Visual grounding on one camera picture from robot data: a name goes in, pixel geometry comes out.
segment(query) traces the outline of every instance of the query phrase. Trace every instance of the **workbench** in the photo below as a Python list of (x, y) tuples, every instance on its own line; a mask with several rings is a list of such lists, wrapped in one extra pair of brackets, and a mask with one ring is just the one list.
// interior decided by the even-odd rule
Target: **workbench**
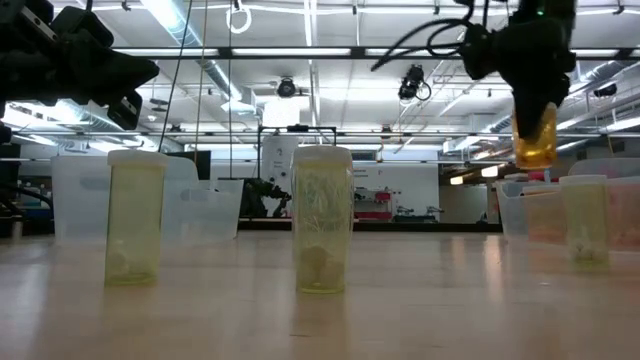
[(104, 288), (104, 246), (0, 247), (0, 359), (638, 359), (640, 255), (571, 267), (498, 235), (354, 234), (348, 288), (297, 294), (288, 232), (164, 249)]

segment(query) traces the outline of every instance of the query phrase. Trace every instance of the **plastic container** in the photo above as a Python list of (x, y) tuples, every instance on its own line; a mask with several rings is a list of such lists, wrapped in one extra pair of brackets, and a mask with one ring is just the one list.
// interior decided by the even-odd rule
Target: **plastic container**
[(604, 175), (560, 178), (567, 245), (571, 259), (578, 264), (609, 262), (606, 181)]
[(640, 176), (639, 158), (608, 158), (578, 161), (569, 175), (606, 175), (609, 179)]
[(106, 157), (51, 158), (56, 243), (107, 240), (111, 172)]
[(244, 191), (244, 180), (218, 180), (215, 184), (216, 190), (223, 194), (230, 195), (225, 203), (225, 210), (229, 212), (230, 225), (235, 224), (233, 237), (238, 235), (238, 219), (240, 218), (240, 204), (242, 203), (242, 192)]
[(196, 165), (190, 159), (169, 157), (164, 178), (162, 206), (162, 242), (179, 244), (182, 242), (182, 228), (185, 221), (182, 192), (199, 188)]
[(530, 139), (520, 138), (516, 116), (511, 120), (516, 166), (520, 169), (546, 169), (556, 160), (556, 113), (557, 108), (549, 103), (539, 124), (537, 134)]
[(640, 177), (607, 180), (609, 245), (640, 251)]
[(206, 245), (233, 240), (238, 231), (238, 196), (212, 190), (184, 190), (180, 243)]
[(332, 146), (299, 148), (292, 173), (296, 287), (341, 292), (353, 230), (351, 153)]
[(162, 196), (168, 157), (116, 150), (108, 155), (111, 193), (105, 285), (156, 280), (162, 229)]
[(525, 187), (540, 185), (526, 182), (498, 182), (498, 204), (504, 235), (509, 240), (525, 241), (529, 235), (527, 212), (522, 191)]
[(560, 185), (530, 186), (523, 189), (529, 241), (564, 244), (567, 221)]

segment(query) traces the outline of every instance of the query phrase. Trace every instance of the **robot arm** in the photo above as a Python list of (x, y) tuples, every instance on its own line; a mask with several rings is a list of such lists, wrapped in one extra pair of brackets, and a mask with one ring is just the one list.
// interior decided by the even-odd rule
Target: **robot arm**
[(108, 106), (109, 117), (135, 129), (142, 97), (135, 89), (156, 77), (149, 60), (111, 50), (113, 35), (91, 11), (65, 7), (53, 17), (46, 0), (4, 0), (0, 11), (0, 118), (7, 101), (53, 106), (70, 98)]
[[(509, 18), (509, 24), (491, 32), (486, 28), (490, 0), (485, 0), (482, 24), (470, 22), (475, 10), (473, 0), (455, 1), (469, 9), (462, 19), (439, 19), (412, 30), (389, 49), (372, 71), (421, 50), (395, 53), (410, 37), (440, 26), (429, 36), (424, 49), (434, 56), (459, 54), (473, 80), (498, 72), (513, 88), (520, 136), (534, 136), (547, 104), (553, 102), (560, 106), (569, 92), (569, 78), (565, 73), (576, 66), (576, 56), (569, 50), (576, 0), (521, 0), (518, 10)], [(433, 44), (439, 34), (460, 26), (466, 29), (462, 42)], [(454, 50), (442, 53), (445, 48)]]

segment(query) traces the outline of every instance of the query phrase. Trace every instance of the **translucent plastic cup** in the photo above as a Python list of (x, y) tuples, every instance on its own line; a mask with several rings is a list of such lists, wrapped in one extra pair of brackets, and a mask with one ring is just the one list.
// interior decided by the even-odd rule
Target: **translucent plastic cup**
[(578, 264), (609, 262), (606, 181), (603, 175), (560, 178), (567, 245), (571, 259)]
[(353, 162), (347, 149), (313, 146), (295, 151), (293, 249), (299, 291), (344, 290), (353, 196)]
[(105, 285), (156, 281), (162, 238), (166, 155), (134, 150), (109, 153), (111, 194)]

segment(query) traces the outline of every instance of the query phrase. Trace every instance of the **orange plastic container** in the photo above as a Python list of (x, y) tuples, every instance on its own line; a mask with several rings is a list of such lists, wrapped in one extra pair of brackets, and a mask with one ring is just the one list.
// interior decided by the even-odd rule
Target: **orange plastic container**
[(516, 166), (520, 169), (550, 168), (558, 157), (556, 153), (556, 113), (557, 108), (549, 103), (540, 122), (537, 134), (530, 139), (518, 135), (518, 124), (514, 111), (511, 119), (513, 127), (513, 146), (516, 154)]

